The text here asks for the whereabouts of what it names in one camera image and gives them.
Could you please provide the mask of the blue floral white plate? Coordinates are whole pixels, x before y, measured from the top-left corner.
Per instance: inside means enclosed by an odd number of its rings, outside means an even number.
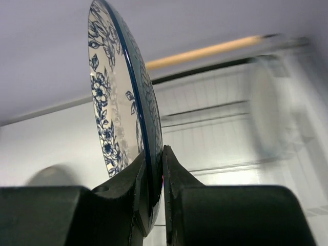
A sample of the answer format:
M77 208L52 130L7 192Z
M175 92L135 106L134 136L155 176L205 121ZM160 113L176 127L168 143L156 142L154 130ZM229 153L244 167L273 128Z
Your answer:
M93 1L88 19L92 98L110 177L145 154L151 195L150 224L159 210L162 133L152 82L126 22L108 1Z

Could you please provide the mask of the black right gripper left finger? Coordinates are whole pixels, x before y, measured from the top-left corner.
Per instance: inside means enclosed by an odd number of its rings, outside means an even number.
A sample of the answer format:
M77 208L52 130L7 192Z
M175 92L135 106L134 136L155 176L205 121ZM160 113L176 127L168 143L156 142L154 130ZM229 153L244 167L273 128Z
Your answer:
M1 245L142 245L148 225L144 153L93 190L1 188Z

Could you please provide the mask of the pale blue plain plate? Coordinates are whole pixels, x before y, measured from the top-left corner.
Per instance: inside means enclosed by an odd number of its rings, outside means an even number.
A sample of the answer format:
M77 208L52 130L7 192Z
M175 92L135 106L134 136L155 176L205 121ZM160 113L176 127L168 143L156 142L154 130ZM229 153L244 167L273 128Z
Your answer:
M259 153L282 156L289 145L293 113L297 109L293 79L277 55L251 59L249 109L251 129Z

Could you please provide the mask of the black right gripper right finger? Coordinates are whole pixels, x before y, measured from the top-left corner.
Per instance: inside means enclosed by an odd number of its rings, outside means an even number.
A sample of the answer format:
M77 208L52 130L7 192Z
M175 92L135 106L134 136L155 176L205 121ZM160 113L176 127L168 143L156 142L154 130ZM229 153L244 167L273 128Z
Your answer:
M206 186L162 152L167 245L315 245L294 193L277 185Z

